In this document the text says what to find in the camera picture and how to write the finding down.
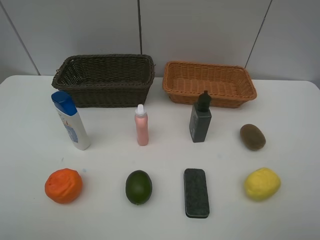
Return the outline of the pink bottle white cap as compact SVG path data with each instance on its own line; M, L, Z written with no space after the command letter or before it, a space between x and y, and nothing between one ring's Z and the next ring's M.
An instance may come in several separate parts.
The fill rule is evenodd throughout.
M146 146L149 143L148 115L143 104L139 104L137 106L134 119L137 133L137 142L140 146Z

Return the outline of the dark grey pump bottle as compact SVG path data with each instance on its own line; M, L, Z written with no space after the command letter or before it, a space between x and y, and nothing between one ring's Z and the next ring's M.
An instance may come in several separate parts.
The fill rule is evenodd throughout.
M192 106L189 132L194 143L202 143L206 139L206 135L212 119L210 111L210 103L212 98L205 90Z

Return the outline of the green avocado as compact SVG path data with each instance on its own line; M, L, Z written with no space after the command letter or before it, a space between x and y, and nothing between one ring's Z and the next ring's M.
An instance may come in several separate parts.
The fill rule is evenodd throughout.
M153 184L150 176L143 170L129 174L125 182L125 194L134 205L143 205L151 197Z

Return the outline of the grey felt board eraser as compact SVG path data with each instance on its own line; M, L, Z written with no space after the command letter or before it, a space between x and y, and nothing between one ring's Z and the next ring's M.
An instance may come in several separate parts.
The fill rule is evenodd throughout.
M205 171L198 168L187 168L183 173L183 182L186 216L206 219L210 214L210 204Z

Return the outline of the brown kiwi fruit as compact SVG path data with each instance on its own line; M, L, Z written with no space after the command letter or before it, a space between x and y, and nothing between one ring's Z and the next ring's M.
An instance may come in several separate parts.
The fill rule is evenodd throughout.
M241 127L240 138L243 144L251 151L258 151L266 144L266 138L262 131L253 124L245 124Z

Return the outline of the white bottle blue cap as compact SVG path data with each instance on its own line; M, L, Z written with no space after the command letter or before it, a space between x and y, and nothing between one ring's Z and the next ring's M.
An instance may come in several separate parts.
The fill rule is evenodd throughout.
M72 97L64 91L56 91L51 100L73 145L79 150L86 150L91 142Z

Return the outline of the orange fruit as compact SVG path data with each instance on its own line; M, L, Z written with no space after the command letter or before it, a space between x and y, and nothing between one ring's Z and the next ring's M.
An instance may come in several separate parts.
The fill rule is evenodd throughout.
M64 168L53 172L44 185L45 194L58 204L69 204L78 198L83 189L80 174Z

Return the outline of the yellow lemon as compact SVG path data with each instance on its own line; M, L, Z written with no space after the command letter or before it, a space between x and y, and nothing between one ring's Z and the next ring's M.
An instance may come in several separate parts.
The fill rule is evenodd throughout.
M250 173L244 181L244 192L253 201L272 197L281 187L280 177L270 168L263 167Z

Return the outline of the dark brown wicker basket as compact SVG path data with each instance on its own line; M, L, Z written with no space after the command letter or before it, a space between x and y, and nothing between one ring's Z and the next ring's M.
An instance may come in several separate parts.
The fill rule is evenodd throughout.
M146 54L73 55L51 85L78 108L133 108L145 103L154 78L154 61Z

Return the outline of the orange wicker basket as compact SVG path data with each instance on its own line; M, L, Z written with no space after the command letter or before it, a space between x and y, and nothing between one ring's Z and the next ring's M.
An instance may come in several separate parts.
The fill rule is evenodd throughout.
M212 107L238 108L257 98L247 70L234 65L169 61L162 88L172 102L186 105L193 105L204 91Z

